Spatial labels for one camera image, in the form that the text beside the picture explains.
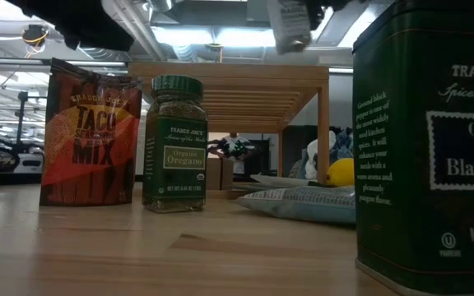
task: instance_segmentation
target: taco seasoning mix bag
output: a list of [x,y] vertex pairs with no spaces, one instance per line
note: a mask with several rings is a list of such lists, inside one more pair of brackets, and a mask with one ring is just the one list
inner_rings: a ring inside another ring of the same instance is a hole
[[142,93],[136,79],[53,59],[41,206],[130,203]]

